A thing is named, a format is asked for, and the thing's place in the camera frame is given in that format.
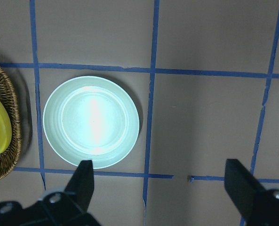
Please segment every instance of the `light green plate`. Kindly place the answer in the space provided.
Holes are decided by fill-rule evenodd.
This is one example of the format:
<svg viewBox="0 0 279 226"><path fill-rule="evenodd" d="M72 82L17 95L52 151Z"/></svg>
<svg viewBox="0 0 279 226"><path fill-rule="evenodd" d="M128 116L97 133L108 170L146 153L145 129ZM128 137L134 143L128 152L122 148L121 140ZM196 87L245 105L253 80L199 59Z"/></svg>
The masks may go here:
<svg viewBox="0 0 279 226"><path fill-rule="evenodd" d="M54 151L77 166L92 160L94 169L125 158L134 147L139 118L130 96L104 78L83 76L68 80L48 98L43 128Z"/></svg>

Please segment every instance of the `round plate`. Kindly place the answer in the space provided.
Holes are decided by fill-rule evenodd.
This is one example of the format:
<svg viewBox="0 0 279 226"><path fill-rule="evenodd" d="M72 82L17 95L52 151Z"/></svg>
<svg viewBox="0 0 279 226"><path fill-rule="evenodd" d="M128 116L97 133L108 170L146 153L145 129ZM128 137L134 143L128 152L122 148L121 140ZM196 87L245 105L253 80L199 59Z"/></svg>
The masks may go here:
<svg viewBox="0 0 279 226"><path fill-rule="evenodd" d="M118 163L134 147L139 117L131 97L104 78L68 80L48 98L43 128L54 151L77 166L92 160L94 169Z"/></svg>

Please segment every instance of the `basket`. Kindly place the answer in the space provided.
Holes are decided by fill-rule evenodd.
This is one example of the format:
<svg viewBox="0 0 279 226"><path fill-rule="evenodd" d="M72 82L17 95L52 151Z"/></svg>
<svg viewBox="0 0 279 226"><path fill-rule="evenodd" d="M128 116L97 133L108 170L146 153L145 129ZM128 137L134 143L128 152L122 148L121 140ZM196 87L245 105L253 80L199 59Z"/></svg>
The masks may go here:
<svg viewBox="0 0 279 226"><path fill-rule="evenodd" d="M8 112L12 125L12 140L8 148L0 154L0 179L9 174L17 165L21 153L21 126L18 100L13 84L0 67L0 101Z"/></svg>

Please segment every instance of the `basket rim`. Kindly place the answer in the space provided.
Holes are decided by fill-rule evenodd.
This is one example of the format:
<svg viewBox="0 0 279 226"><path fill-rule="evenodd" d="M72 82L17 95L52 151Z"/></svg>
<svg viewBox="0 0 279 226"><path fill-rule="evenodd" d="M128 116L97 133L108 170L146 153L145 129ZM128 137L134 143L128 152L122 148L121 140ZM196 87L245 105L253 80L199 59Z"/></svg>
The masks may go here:
<svg viewBox="0 0 279 226"><path fill-rule="evenodd" d="M4 72L2 67L0 67L0 75L2 76L2 78L4 78L5 84L7 85L7 88L9 89L9 91L11 92L11 94L13 96L13 105L15 107L15 110L17 111L17 114L15 116L15 120L18 122L18 123L16 123L15 133L21 135L21 120L20 120L20 114L19 114L19 104L18 104L18 99L17 99L15 88L14 88L13 83L10 80L9 76ZM13 169L17 165L18 160L19 160L20 155L21 155L21 147L22 147L21 140L22 139L21 139L21 136L20 136L20 142L17 143L15 159L12 162L11 167L9 167L9 169L0 176L0 179L6 177L11 171L13 171Z"/></svg>

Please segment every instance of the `banana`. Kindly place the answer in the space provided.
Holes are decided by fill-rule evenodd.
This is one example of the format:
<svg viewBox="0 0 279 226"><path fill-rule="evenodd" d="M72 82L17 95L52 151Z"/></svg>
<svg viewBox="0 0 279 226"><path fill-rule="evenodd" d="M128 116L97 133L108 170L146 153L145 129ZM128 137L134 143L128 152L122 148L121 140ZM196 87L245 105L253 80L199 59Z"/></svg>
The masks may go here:
<svg viewBox="0 0 279 226"><path fill-rule="evenodd" d="M12 139L12 127L8 113L0 102L0 153L4 152Z"/></svg>

